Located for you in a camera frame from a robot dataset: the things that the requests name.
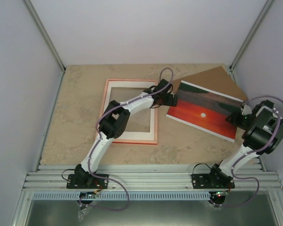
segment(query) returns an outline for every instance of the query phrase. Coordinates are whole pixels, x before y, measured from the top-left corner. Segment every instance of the empty picture frame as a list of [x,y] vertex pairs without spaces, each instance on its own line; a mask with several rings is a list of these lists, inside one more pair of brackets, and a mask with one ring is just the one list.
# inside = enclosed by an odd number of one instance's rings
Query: empty picture frame
[[[158,84],[157,80],[147,80],[147,79],[107,79],[103,94],[103,100],[100,109],[100,117],[103,115],[105,109],[107,108],[111,96],[111,91],[113,88],[149,88]],[[122,102],[136,97],[126,97],[125,100],[117,100]],[[158,137],[158,109],[151,108],[150,110],[150,130],[145,131],[125,131],[118,139],[114,140],[114,143],[126,143],[126,144],[148,144],[156,145]]]

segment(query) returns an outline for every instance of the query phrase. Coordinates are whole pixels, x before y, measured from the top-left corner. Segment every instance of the wooden tabletop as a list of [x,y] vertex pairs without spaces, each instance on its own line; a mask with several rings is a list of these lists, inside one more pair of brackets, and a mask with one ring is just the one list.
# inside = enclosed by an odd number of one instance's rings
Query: wooden tabletop
[[[107,78],[158,79],[160,71],[170,67],[175,79],[178,79],[218,66],[220,64],[68,66],[41,164],[79,164],[84,159],[95,139],[95,123]],[[170,73],[166,72],[164,78],[168,80]],[[214,77],[216,83],[225,83],[227,79],[230,77]],[[235,152],[242,143],[242,130],[238,129],[236,140],[232,143],[167,118],[167,111],[165,106],[158,109],[157,145],[112,144],[101,164],[219,162]]]

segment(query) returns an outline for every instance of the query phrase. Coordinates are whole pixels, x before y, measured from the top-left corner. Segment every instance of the purple cable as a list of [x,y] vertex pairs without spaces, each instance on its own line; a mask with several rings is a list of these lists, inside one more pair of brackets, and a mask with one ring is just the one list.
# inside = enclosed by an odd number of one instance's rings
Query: purple cable
[[[101,133],[100,133],[100,131],[99,131],[98,125],[99,125],[100,121],[101,121],[103,118],[106,117],[106,115],[108,115],[109,113],[113,112],[115,109],[118,109],[118,108],[120,108],[120,107],[129,105],[129,104],[131,104],[131,103],[133,103],[133,102],[135,102],[135,101],[137,101],[137,100],[140,100],[140,99],[142,99],[142,98],[149,97],[149,96],[155,95],[155,94],[157,94],[157,93],[160,93],[161,91],[165,90],[165,89],[172,83],[172,80],[173,80],[173,77],[174,77],[174,72],[173,72],[173,70],[172,70],[171,68],[169,68],[169,67],[164,68],[164,69],[160,72],[159,81],[161,80],[161,75],[162,75],[162,73],[163,73],[165,70],[170,70],[170,71],[171,71],[171,79],[170,79],[169,83],[168,83],[165,87],[161,88],[160,90],[158,90],[158,91],[156,91],[156,92],[154,92],[154,93],[146,94],[146,95],[144,95],[144,96],[142,96],[142,97],[137,97],[137,98],[132,99],[132,100],[129,101],[129,102],[126,102],[126,103],[124,103],[124,104],[118,105],[118,106],[116,106],[116,107],[110,109],[110,110],[107,111],[106,113],[104,113],[104,114],[99,118],[99,120],[96,122],[95,129],[96,129],[97,133],[99,134],[100,139],[102,139],[102,135],[101,135]],[[101,210],[122,211],[122,210],[127,209],[128,206],[129,206],[129,193],[128,193],[127,189],[126,189],[120,182],[118,182],[117,180],[114,180],[114,179],[112,179],[112,178],[100,177],[100,176],[97,176],[97,175],[95,175],[94,173],[91,172],[91,168],[90,168],[90,165],[91,165],[91,164],[90,164],[91,156],[92,156],[92,153],[94,152],[96,146],[99,144],[100,139],[96,142],[96,144],[94,145],[94,147],[92,148],[92,150],[91,150],[91,152],[90,152],[90,155],[88,156],[88,157],[89,157],[89,159],[88,159],[88,171],[89,171],[89,173],[90,173],[93,177],[95,177],[95,178],[110,180],[110,181],[113,181],[113,182],[117,183],[118,185],[120,185],[120,186],[123,188],[123,190],[125,191],[125,193],[126,193],[127,204],[126,204],[124,207],[119,208],[119,209],[114,209],[114,208],[109,208],[109,207],[103,207],[103,206],[98,206],[98,205],[92,205],[92,204],[86,205],[86,206],[93,206],[93,207],[98,208],[98,209],[101,209]],[[81,201],[82,201],[82,198],[80,198],[80,200],[79,200],[80,205],[84,205],[84,204],[82,204]]]
[[[279,100],[282,104],[283,104],[283,100],[281,100],[280,98],[278,97],[274,97],[274,96],[261,96],[261,97],[255,97],[249,101],[246,101],[244,102],[244,104],[246,103],[249,103],[250,101],[253,101],[253,100],[256,100],[256,99],[259,99],[259,98],[263,98],[263,97],[270,97],[270,98],[274,98],[276,100]],[[268,148],[268,146],[272,143],[274,137],[276,136],[277,132],[278,132],[278,129],[280,127],[280,122],[281,122],[281,117],[280,117],[280,114],[274,109],[274,113],[277,115],[277,124],[275,126],[275,129],[274,129],[274,132],[273,134],[271,135],[270,139],[268,140],[268,142],[260,149],[257,149],[257,150],[253,150],[253,151],[249,151],[247,152],[247,155],[249,154],[252,154],[252,153],[256,153],[256,152],[261,152],[263,150],[265,150],[266,148]],[[247,200],[246,202],[244,203],[241,203],[241,204],[235,204],[235,205],[223,205],[223,204],[216,204],[214,203],[212,200],[210,200],[210,202],[215,205],[215,206],[224,206],[224,207],[240,207],[240,206],[244,206],[246,204],[249,204],[251,201],[254,200],[254,198],[257,196],[258,192],[259,192],[259,188],[260,188],[260,182],[257,178],[255,177],[248,177],[248,178],[240,178],[238,176],[235,175],[234,173],[234,168],[235,166],[238,164],[238,162],[240,162],[242,159],[244,159],[247,155],[244,155],[244,156],[241,156],[239,159],[237,159],[237,161],[232,165],[232,169],[231,169],[231,173],[232,173],[232,176],[233,178],[236,178],[236,179],[239,179],[239,180],[249,180],[249,179],[254,179],[256,182],[257,182],[257,189],[255,191],[255,194],[253,195],[253,197],[251,197],[249,200]]]

